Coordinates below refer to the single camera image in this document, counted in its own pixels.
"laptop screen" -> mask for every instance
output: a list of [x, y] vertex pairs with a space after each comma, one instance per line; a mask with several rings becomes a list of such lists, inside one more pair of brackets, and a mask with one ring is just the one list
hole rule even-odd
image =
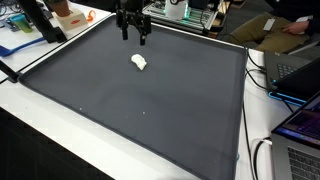
[[278, 126], [275, 132], [320, 147], [320, 93]]

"laptop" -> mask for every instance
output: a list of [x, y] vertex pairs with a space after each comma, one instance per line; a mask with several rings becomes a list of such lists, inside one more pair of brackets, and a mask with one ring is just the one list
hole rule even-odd
[[276, 180], [320, 180], [320, 91], [271, 133]]
[[301, 106], [320, 90], [320, 58], [265, 52], [264, 61], [270, 97]]

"orange object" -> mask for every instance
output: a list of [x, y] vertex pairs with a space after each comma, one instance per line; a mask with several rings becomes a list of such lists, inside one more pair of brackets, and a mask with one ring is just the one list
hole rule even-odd
[[91, 10], [88, 14], [87, 22], [93, 21], [95, 17], [96, 17], [96, 12], [94, 12], [94, 10]]

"mat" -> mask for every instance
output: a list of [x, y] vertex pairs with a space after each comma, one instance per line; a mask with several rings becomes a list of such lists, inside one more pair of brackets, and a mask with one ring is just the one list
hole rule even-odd
[[233, 179], [245, 49], [155, 25], [145, 46], [128, 35], [112, 16], [19, 81], [201, 179]]

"white table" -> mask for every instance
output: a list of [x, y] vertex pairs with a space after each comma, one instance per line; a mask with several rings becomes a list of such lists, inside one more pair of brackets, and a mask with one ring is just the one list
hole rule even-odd
[[[71, 7], [75, 7], [82, 11], [84, 15], [87, 17], [90, 10], [94, 10], [96, 12], [96, 17], [94, 20], [90, 23], [88, 23], [88, 26], [81, 26], [78, 28], [75, 28], [71, 31], [64, 32], [67, 39], [70, 40], [83, 30], [85, 30], [88, 27], [93, 26], [95, 23], [99, 22], [100, 20], [106, 18], [111, 13], [107, 11], [102, 11], [99, 9], [75, 4], [75, 3], [69, 3]], [[53, 27], [60, 26], [60, 24], [54, 19], [50, 19], [51, 24]], [[36, 27], [33, 27], [32, 33], [23, 33], [22, 31], [18, 32], [12, 32], [8, 28], [1, 28], [0, 29], [0, 45], [12, 49], [19, 45], [22, 45], [24, 43], [30, 42], [32, 40], [38, 39], [42, 37], [41, 33], [36, 29]], [[3, 61], [7, 66], [12, 68], [14, 71], [19, 71], [26, 65], [32, 63], [33, 61], [37, 60], [39, 57], [43, 56], [47, 52], [57, 48], [62, 44], [60, 43], [51, 43], [48, 44], [46, 41], [34, 44], [32, 46], [29, 46], [27, 48], [24, 48], [8, 57], [0, 57], [0, 60]], [[5, 75], [3, 72], [0, 71], [0, 81], [7, 78], [7, 75]]]
[[[41, 53], [34, 55], [34, 52], [29, 52], [29, 54], [33, 57], [41, 56]], [[262, 64], [261, 52], [250, 50], [250, 55], [258, 64]], [[46, 57], [41, 58], [22, 73]], [[249, 61], [248, 68], [254, 68]], [[264, 76], [254, 72], [252, 74], [258, 83], [264, 85]], [[249, 78], [246, 80], [244, 102], [251, 143], [257, 138], [269, 136], [270, 131], [290, 114], [283, 102], [267, 97], [267, 93], [256, 87]], [[0, 106], [115, 179], [198, 179], [158, 155], [19, 83], [12, 84], [6, 81], [0, 84]], [[261, 180], [272, 179], [270, 153], [270, 148], [263, 145], [258, 161]], [[250, 180], [252, 177], [243, 121], [239, 136], [239, 154], [236, 179]]]

